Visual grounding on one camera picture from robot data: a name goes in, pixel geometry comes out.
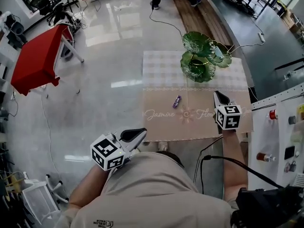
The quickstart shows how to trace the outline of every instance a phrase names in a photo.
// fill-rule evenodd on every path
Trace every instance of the shirt logo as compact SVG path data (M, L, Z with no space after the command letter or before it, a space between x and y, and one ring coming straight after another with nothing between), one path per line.
M93 222L93 224L97 225L97 227L111 228L113 226L113 221L97 219L96 221Z

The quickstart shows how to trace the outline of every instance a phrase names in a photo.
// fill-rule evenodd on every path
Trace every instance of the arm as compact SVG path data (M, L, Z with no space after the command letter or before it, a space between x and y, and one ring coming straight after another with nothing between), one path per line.
M69 208L80 209L100 196L108 176L109 171L104 171L98 165L94 165L72 192Z
M225 157L244 163L241 146L235 132L223 131L223 152ZM224 200L235 199L238 196L239 189L247 188L247 186L247 171L235 163L224 160Z

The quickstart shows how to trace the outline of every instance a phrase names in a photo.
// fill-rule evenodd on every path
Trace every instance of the white shelf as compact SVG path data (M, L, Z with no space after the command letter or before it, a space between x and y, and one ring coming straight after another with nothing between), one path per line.
M257 172L269 177L277 184L286 186L293 184L298 172L304 170L304 151L302 143L292 143L291 134L295 128L303 129L303 124L290 125L288 118L296 116L296 109L299 104L304 104L304 84L297 85L284 92L276 94L268 99L264 99L252 104L252 116L254 131L249 136L248 165ZM277 110L278 120L269 120L267 115L271 110ZM285 149L295 146L295 151L299 151L299 157L292 157L284 160ZM276 157L274 162L264 162L257 160L259 152L269 153ZM284 172L286 163L296 161L295 172ZM272 185L260 180L258 177L248 174L248 188L274 189Z

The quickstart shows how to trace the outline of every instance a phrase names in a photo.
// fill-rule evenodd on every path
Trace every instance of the checkered tablecloth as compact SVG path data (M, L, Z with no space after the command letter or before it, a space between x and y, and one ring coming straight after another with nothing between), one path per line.
M232 58L228 68L216 67L212 80L196 83L181 70L182 51L144 51L143 85L145 88L186 87L197 89L246 90L247 81L239 58Z

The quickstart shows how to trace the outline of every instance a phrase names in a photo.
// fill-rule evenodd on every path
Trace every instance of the beige table runner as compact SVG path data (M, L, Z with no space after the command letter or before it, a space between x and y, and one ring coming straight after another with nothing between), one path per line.
M241 105L238 132L253 129L251 103L241 59L233 58L228 68L216 68L209 82L196 83L180 68L181 51L144 51L143 118L148 133L145 141L180 141L219 136L213 120L213 92L219 90ZM181 101L172 106L176 97Z

